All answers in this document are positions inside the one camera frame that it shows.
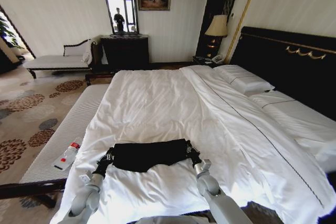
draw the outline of black headboard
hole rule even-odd
[[[336,38],[243,27],[230,64],[336,120]]]

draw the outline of wall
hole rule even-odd
[[[36,57],[62,55],[64,44],[110,34],[105,0],[0,0]],[[170,11],[138,11],[139,31],[150,36],[152,62],[191,60],[206,0],[171,0]]]
[[[247,0],[236,0],[234,21],[228,24],[229,36],[220,51],[226,55]],[[336,37],[335,0],[251,0],[241,25],[298,33]]]

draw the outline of white cushion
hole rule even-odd
[[[70,167],[66,170],[59,170],[54,168],[52,163],[67,149],[75,138],[84,137],[85,130],[95,115],[108,86],[108,84],[96,84],[84,90],[56,132],[33,161],[20,183],[68,177]]]
[[[92,61],[92,57],[91,57],[91,39],[88,40],[88,42],[86,43],[86,49],[85,52],[83,53],[83,62],[88,62],[90,60],[90,62]]]
[[[77,45],[64,45],[63,56],[82,56],[87,50],[87,44],[90,44],[89,40],[84,40]]]
[[[335,121],[279,91],[251,95],[249,99],[314,155],[326,173],[336,170]]]
[[[222,78],[242,94],[263,92],[274,89],[269,82],[237,65],[224,65],[214,68]]]
[[[25,68],[88,68],[88,64],[82,61],[82,55],[63,57],[62,55],[56,56],[42,56],[25,62]]]

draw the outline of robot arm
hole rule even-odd
[[[218,181],[210,175],[211,161],[201,160],[199,151],[188,143],[187,156],[196,171],[197,189],[208,202],[211,214],[219,224],[253,224],[235,201],[219,187]]]
[[[208,202],[216,222],[219,224],[252,224],[234,200],[221,190],[218,181],[210,175],[210,160],[201,160],[200,153],[192,147],[190,141],[187,142],[186,155],[193,162],[198,191]],[[113,148],[110,148],[105,156],[97,162],[98,167],[93,172],[93,176],[90,175],[89,182],[78,191],[70,210],[59,224],[86,224],[90,216],[97,211],[99,193],[106,169],[113,163],[112,151]]]
[[[112,164],[112,151],[110,148],[106,154],[97,161],[98,167],[89,175],[88,183],[81,188],[71,203],[71,208],[64,219],[58,224],[86,224],[90,216],[95,213],[99,207],[99,193],[107,167]]]

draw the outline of potted plant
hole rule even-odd
[[[20,49],[24,49],[21,47],[16,39],[16,36],[13,32],[11,32],[9,26],[7,25],[7,21],[0,17],[0,37],[4,40],[7,46],[15,53],[15,55],[20,55]]]

